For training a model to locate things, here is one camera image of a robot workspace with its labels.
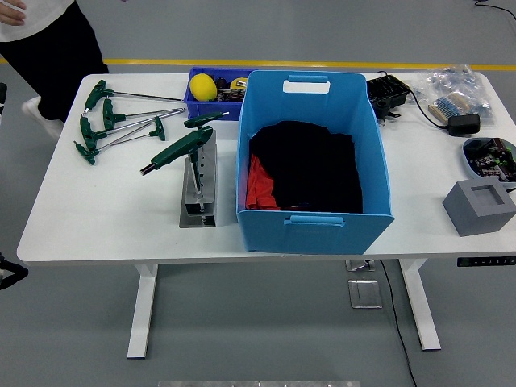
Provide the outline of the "person's right hand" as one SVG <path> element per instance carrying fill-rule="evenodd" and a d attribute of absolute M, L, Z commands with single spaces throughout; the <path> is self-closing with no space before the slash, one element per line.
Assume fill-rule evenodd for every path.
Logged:
<path fill-rule="evenodd" d="M 22 0 L 4 0 L 0 3 L 1 23 L 10 26 L 21 26 L 25 22 L 24 11 L 27 6 Z"/>

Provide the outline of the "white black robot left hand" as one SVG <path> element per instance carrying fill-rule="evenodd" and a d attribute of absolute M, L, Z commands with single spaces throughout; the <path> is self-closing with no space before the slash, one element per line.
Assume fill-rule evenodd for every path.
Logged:
<path fill-rule="evenodd" d="M 28 269 L 1 256 L 1 289 L 7 289 L 28 275 Z"/>

